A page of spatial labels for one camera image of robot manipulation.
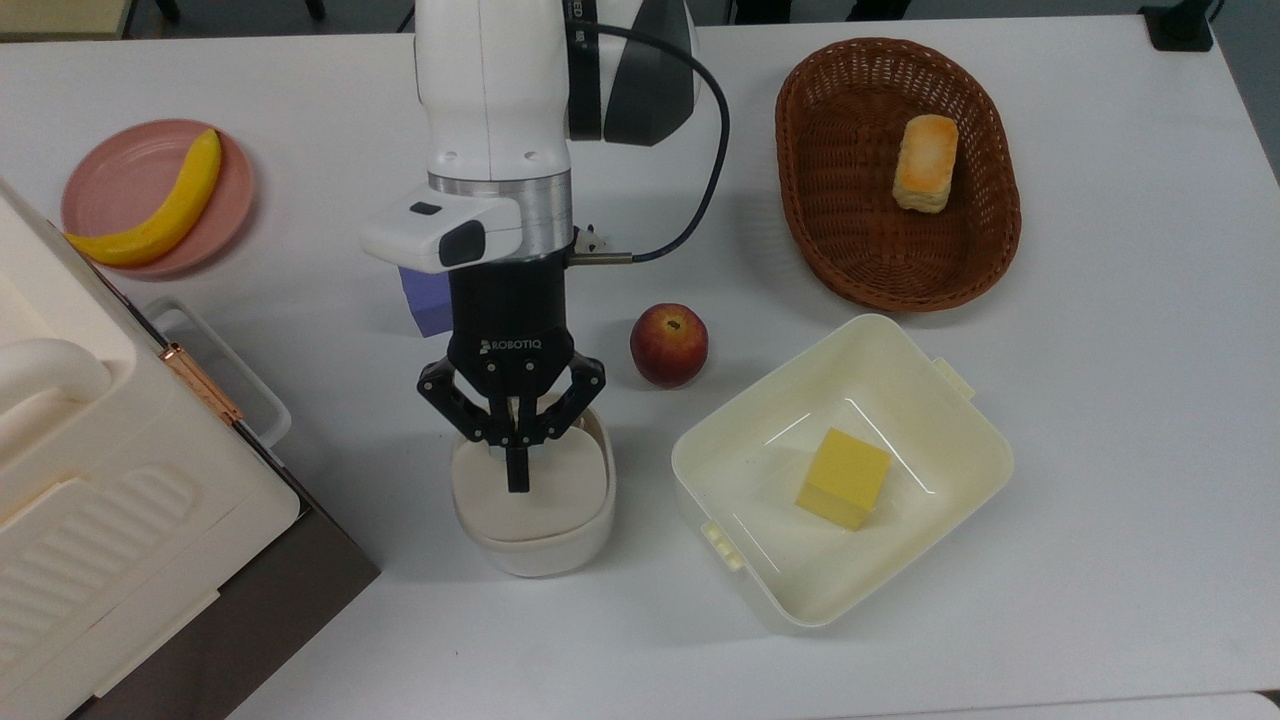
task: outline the pink plate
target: pink plate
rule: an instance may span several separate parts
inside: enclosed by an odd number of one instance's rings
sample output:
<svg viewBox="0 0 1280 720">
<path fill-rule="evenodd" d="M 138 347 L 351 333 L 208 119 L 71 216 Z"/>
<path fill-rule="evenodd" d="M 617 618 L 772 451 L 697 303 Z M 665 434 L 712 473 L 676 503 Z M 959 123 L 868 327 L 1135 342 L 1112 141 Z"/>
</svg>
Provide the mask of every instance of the pink plate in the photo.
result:
<svg viewBox="0 0 1280 720">
<path fill-rule="evenodd" d="M 196 120 L 155 120 L 102 141 L 67 181 L 64 232 L 108 234 L 150 218 L 173 188 L 191 143 L 210 127 Z M 141 278 L 177 274 L 209 260 L 236 238 L 253 201 L 253 168 L 229 135 L 218 131 L 218 138 L 223 145 L 218 186 L 196 225 L 156 260 L 113 270 Z"/>
</svg>

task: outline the wicker basket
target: wicker basket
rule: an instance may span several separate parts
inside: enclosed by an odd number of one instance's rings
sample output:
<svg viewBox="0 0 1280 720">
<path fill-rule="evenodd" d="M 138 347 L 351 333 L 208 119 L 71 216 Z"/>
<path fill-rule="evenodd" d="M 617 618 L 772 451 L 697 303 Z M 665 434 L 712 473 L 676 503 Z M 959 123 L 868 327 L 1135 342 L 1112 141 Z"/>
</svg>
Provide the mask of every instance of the wicker basket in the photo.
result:
<svg viewBox="0 0 1280 720">
<path fill-rule="evenodd" d="M 906 122 L 956 122 L 951 197 L 927 215 L 892 196 Z M 1000 114 L 959 65 L 905 40 L 829 45 L 787 77 L 777 104 L 787 224 L 813 273 L 854 302 L 888 311 L 956 307 L 1004 275 L 1021 211 Z"/>
</svg>

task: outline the red apple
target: red apple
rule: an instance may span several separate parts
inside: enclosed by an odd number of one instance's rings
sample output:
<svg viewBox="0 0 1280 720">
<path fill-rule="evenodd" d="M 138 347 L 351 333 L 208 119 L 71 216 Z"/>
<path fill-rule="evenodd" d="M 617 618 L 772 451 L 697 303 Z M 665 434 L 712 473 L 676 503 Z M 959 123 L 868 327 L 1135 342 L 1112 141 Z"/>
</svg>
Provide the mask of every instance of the red apple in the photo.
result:
<svg viewBox="0 0 1280 720">
<path fill-rule="evenodd" d="M 631 327 L 631 359 L 650 383 L 680 387 L 707 363 L 707 325 L 684 305 L 654 305 Z"/>
</svg>

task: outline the copper hinge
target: copper hinge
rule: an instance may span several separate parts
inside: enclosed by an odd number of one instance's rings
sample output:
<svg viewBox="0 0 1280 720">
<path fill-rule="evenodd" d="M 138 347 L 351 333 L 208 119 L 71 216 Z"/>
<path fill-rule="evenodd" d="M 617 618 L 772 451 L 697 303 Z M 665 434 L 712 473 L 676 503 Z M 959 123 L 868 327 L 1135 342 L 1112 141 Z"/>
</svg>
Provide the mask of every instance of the copper hinge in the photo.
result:
<svg viewBox="0 0 1280 720">
<path fill-rule="evenodd" d="M 196 364 L 191 355 L 187 355 L 187 351 L 180 345 L 170 342 L 169 347 L 160 354 L 160 360 L 173 370 L 173 374 L 178 375 L 179 380 L 191 388 L 191 392 L 196 393 L 196 397 L 201 402 L 214 411 L 214 415 L 218 415 L 218 419 L 228 425 L 244 419 L 244 414 L 239 411 L 239 407 L 236 407 L 232 398 L 227 397 L 227 393 L 214 384 L 214 380 L 209 379 L 209 375 L 200 369 L 200 365 Z"/>
</svg>

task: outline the yellow sponge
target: yellow sponge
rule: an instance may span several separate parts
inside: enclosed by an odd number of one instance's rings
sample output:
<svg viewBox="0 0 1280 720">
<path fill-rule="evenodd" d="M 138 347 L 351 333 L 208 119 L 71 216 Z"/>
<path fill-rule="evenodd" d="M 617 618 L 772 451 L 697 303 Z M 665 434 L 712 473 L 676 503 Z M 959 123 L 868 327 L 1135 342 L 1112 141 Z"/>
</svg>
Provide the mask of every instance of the yellow sponge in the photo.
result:
<svg viewBox="0 0 1280 720">
<path fill-rule="evenodd" d="M 796 505 L 856 530 L 876 507 L 890 461 L 888 452 L 829 429 L 813 456 Z"/>
</svg>

